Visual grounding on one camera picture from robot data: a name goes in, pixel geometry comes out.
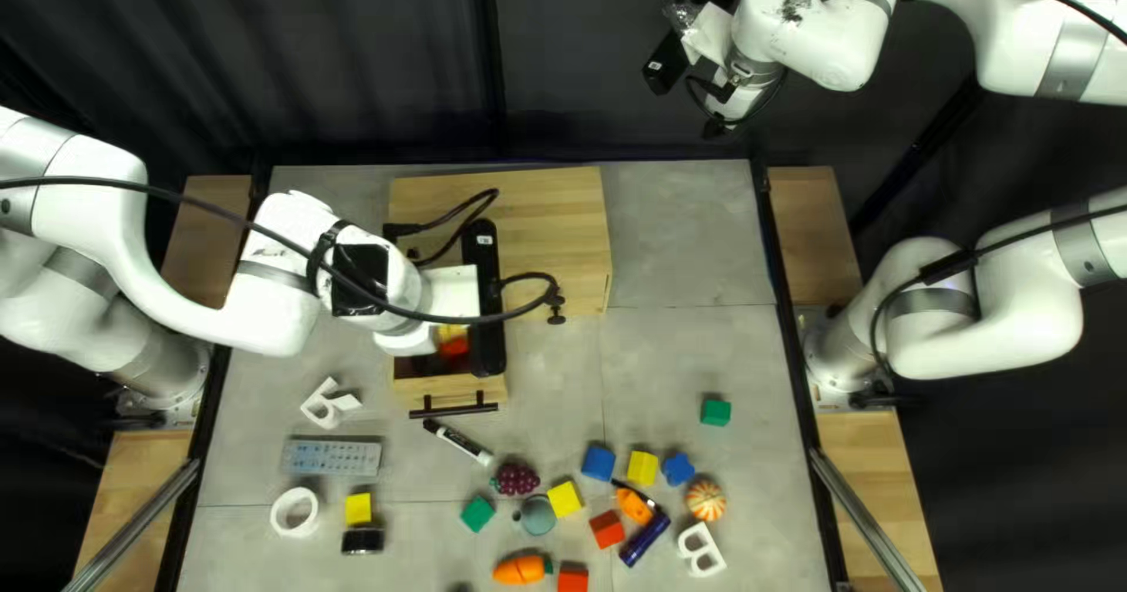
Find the blue cube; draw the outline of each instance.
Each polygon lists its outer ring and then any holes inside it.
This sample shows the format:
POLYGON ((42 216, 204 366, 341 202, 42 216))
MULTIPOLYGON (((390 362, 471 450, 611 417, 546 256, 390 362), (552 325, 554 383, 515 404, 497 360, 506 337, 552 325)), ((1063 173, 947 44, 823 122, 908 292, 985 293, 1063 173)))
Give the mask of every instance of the blue cube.
POLYGON ((689 456, 677 453, 662 462, 662 472, 665 474, 665 480, 669 486, 681 486, 696 475, 696 467, 689 463, 689 456))
POLYGON ((611 481, 612 474, 614 474, 614 452, 602 447, 588 447, 587 456, 583 459, 583 475, 611 481))

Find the white marker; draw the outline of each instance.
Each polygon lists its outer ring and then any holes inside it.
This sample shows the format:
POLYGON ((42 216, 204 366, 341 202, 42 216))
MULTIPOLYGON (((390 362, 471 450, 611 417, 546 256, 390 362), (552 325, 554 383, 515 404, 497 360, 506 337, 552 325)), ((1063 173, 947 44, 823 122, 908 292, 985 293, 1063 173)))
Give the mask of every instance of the white marker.
POLYGON ((482 467, 488 467, 489 463, 492 462, 492 453, 489 453, 458 431, 445 425, 440 425, 436 421, 431 418, 423 421, 423 427, 442 440, 445 440, 446 442, 461 449, 463 453, 477 460, 482 467))

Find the orange cube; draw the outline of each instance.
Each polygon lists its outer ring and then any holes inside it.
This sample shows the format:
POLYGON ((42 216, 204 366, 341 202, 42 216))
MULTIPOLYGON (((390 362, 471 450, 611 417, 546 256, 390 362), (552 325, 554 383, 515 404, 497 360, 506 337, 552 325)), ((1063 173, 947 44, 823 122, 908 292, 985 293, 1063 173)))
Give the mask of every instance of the orange cube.
POLYGON ((622 528, 622 522, 614 511, 606 511, 597 518, 591 520, 591 531, 595 533, 595 542, 598 548, 614 546, 627 538, 627 531, 622 528))
POLYGON ((566 569, 560 571, 557 592, 587 592, 587 571, 566 569))
POLYGON ((638 494, 629 488, 618 491, 619 507, 628 518, 638 522, 638 525, 646 525, 654 519, 654 511, 638 497, 638 494))

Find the robotic arm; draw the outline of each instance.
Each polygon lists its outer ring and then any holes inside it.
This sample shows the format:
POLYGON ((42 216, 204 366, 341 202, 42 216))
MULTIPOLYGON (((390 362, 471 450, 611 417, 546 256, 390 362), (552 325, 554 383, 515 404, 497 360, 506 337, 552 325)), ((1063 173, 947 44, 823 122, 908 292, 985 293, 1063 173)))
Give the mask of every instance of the robotic arm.
POLYGON ((1127 187, 1044 211, 991 230, 974 267, 933 284, 897 292, 921 268, 959 251, 940 238, 911 238, 885 255, 872 279, 824 332, 807 337, 811 380, 828 391, 855 392, 872 381, 876 350, 909 379, 931 380, 1036 365, 1064 355, 1083 332, 1080 290, 1127 277, 1127 187), (1064 226, 1089 213, 1108 215, 1064 226), (1036 232, 1049 226, 1059 228, 1036 232))
MULTIPOLYGON (((975 43, 988 90, 1098 104, 1127 104, 1127 45, 1055 0, 926 0, 952 10, 975 43)), ((1127 0, 1080 0, 1127 26, 1127 0)), ((707 5, 685 32, 690 60, 719 64, 724 92, 707 108, 729 120, 748 113, 790 68, 831 89, 852 91, 877 64, 897 0, 739 0, 734 15, 707 5)))
MULTIPOLYGON (((148 182, 133 154, 0 107, 0 179, 55 176, 148 182)), ((0 336, 108 373, 161 409, 197 392, 207 357, 201 343, 157 324, 291 356, 328 309, 371 330, 392 354, 434 352, 433 324, 349 298, 304 255, 258 232, 247 238, 223 308, 181 297, 149 259, 145 197, 90 185, 0 192, 0 336)), ((393 244, 310 196, 272 194, 256 222, 362 279, 392 307, 447 318, 479 315, 472 266, 420 273, 393 244)))

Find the black handle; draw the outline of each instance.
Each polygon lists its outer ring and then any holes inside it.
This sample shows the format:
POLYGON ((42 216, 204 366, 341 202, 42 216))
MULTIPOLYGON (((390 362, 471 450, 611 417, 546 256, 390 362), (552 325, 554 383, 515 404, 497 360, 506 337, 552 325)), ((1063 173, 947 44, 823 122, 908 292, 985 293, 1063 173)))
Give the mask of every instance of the black handle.
POLYGON ((485 414, 496 412, 500 406, 496 403, 486 403, 486 391, 478 390, 478 401, 474 405, 456 405, 454 407, 431 407, 431 395, 423 397, 423 409, 411 409, 407 413, 408 418, 429 418, 432 416, 459 416, 461 414, 485 414))

